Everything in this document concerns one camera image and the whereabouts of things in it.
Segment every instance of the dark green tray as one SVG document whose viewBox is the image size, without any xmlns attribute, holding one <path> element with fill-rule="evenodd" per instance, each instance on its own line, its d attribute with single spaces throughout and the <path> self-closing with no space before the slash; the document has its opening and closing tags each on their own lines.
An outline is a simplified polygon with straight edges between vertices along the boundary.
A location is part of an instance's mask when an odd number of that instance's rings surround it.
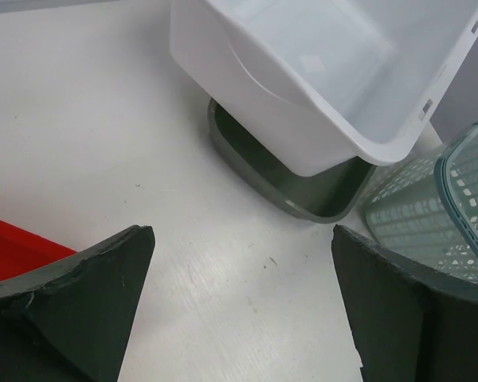
<svg viewBox="0 0 478 382">
<path fill-rule="evenodd" d="M 370 163 L 353 158 L 314 177 L 300 177 L 213 99 L 208 117 L 211 141 L 218 153 L 266 199 L 300 219 L 316 223 L 342 219 L 375 170 Z"/>
</svg>

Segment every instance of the white container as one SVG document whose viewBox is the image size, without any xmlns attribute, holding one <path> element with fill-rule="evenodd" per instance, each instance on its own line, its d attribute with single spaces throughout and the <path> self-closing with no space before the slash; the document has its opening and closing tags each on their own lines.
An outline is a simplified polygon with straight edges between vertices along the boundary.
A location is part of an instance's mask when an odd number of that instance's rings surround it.
<svg viewBox="0 0 478 382">
<path fill-rule="evenodd" d="M 172 0 L 175 60 L 292 172 L 401 161 L 478 36 L 478 0 Z"/>
</svg>

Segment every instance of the table surface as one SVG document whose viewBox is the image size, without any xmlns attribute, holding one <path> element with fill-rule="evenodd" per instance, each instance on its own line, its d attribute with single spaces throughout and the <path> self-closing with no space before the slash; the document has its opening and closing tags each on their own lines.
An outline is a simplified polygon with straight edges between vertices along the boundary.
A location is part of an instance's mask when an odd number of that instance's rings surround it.
<svg viewBox="0 0 478 382">
<path fill-rule="evenodd" d="M 361 381 L 333 225 L 277 210 L 215 153 L 169 12 L 0 14 L 0 219 L 75 250 L 154 228 L 122 382 Z M 342 224 L 365 232 L 356 211 Z"/>
</svg>

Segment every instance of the light green basket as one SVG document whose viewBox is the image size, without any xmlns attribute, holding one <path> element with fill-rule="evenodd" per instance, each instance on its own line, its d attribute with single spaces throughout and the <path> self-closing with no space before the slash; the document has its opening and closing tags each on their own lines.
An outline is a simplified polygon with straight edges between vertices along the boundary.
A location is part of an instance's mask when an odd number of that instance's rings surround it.
<svg viewBox="0 0 478 382">
<path fill-rule="evenodd" d="M 451 145 L 394 166 L 363 211 L 383 246 L 478 283 L 478 124 Z"/>
</svg>

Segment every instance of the perforated basket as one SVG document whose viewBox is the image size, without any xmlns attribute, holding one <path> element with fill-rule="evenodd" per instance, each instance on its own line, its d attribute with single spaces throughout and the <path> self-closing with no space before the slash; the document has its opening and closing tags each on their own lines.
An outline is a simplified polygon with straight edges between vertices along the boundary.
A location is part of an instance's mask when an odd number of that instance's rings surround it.
<svg viewBox="0 0 478 382">
<path fill-rule="evenodd" d="M 478 283 L 478 123 L 451 145 L 392 168 L 363 208 L 383 246 Z"/>
</svg>

